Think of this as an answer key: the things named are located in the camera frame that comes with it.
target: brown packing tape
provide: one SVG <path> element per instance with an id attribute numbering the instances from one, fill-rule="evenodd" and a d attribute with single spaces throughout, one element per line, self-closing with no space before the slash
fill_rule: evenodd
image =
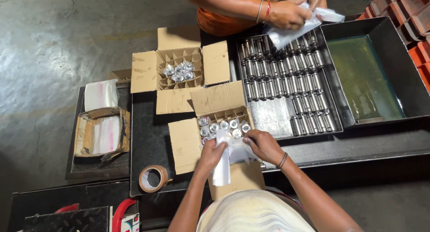
<path id="1" fill-rule="evenodd" d="M 148 175 L 151 170 L 156 170 L 160 174 L 160 182 L 159 184 L 154 187 L 149 184 L 148 181 Z M 162 187 L 164 187 L 168 182 L 170 182 L 172 179 L 167 180 L 169 178 L 169 175 L 167 174 L 167 170 L 159 165 L 152 165 L 147 166 L 145 169 L 142 170 L 142 172 L 139 175 L 139 185 L 140 188 L 145 192 L 155 192 L 160 190 Z"/>

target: open cardboard box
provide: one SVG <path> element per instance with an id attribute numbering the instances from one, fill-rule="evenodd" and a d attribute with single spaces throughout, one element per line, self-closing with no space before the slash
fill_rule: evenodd
<path id="1" fill-rule="evenodd" d="M 200 116 L 209 116 L 212 122 L 239 117 L 254 129 L 249 108 L 245 106 L 242 81 L 216 85 L 191 92 L 197 118 L 169 123 L 170 140 L 176 174 L 194 171 L 202 152 Z"/>
<path id="2" fill-rule="evenodd" d="M 227 42 L 200 45 L 197 25 L 158 28 L 158 50 L 133 53 L 131 93 L 156 90 L 156 114 L 194 111 L 190 92 L 230 80 Z M 163 74 L 167 64 L 183 61 L 193 63 L 193 80 L 175 82 Z"/>
<path id="3" fill-rule="evenodd" d="M 119 115 L 120 137 L 116 150 L 108 153 L 93 154 L 93 126 L 99 119 Z M 121 152 L 130 150 L 130 113 L 120 107 L 97 108 L 80 113 L 77 118 L 74 155 L 77 157 L 100 156 L 101 161 L 108 161 Z"/>

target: box flap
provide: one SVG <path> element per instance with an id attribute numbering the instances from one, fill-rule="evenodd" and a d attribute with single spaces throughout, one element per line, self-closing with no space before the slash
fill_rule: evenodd
<path id="1" fill-rule="evenodd" d="M 197 116 L 245 105 L 242 81 L 191 92 L 191 99 Z"/>
<path id="2" fill-rule="evenodd" d="M 202 48 L 205 84 L 230 81 L 227 41 L 217 42 Z"/>
<path id="3" fill-rule="evenodd" d="M 154 91 L 157 89 L 157 81 L 157 59 L 155 51 L 133 53 L 130 92 Z"/>
<path id="4" fill-rule="evenodd" d="M 198 25 L 158 28 L 158 50 L 200 47 L 200 45 Z"/>
<path id="5" fill-rule="evenodd" d="M 200 131 L 197 119 L 169 123 L 176 174 L 194 171 L 200 159 Z"/>
<path id="6" fill-rule="evenodd" d="M 157 91 L 156 114 L 193 112 L 190 92 L 202 89 L 202 86 Z"/>
<path id="7" fill-rule="evenodd" d="M 260 162 L 253 161 L 249 165 L 245 162 L 230 165 L 231 184 L 217 187 L 212 185 L 212 176 L 209 176 L 209 190 L 212 200 L 216 201 L 234 191 L 250 189 L 266 189 Z"/>

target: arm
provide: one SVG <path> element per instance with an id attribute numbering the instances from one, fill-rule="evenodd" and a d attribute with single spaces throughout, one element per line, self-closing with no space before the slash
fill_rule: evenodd
<path id="1" fill-rule="evenodd" d="M 261 0 L 190 0 L 198 7 L 208 9 L 220 15 L 257 20 Z M 285 29 L 298 29 L 304 25 L 306 19 L 310 19 L 312 12 L 299 8 L 298 5 L 306 0 L 285 0 L 271 3 L 271 10 L 267 21 L 272 25 Z M 260 11 L 259 22 L 264 20 L 268 3 L 263 2 Z"/>
<path id="2" fill-rule="evenodd" d="M 280 169 L 290 181 L 300 202 L 318 231 L 362 231 L 347 212 L 316 185 L 289 156 L 287 156 L 285 162 L 281 163 L 285 152 L 269 133 L 260 130 L 250 130 L 246 133 L 244 142 L 262 160 L 280 165 Z"/>
<path id="3" fill-rule="evenodd" d="M 168 232 L 196 231 L 206 179 L 227 148 L 227 143 L 225 142 L 219 144 L 216 148 L 215 144 L 215 139 L 212 139 L 208 140 L 203 147 L 202 155 L 191 178 L 190 185 L 167 229 Z"/>

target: concrete floor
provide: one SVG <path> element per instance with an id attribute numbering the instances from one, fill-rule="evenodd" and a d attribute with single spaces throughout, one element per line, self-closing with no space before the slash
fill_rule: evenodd
<path id="1" fill-rule="evenodd" d="M 349 15 L 367 0 L 327 0 Z M 196 24 L 186 0 L 0 0 L 0 228 L 14 191 L 61 186 L 78 89 L 157 48 L 157 28 Z M 331 191 L 369 231 L 428 224 L 427 182 Z"/>

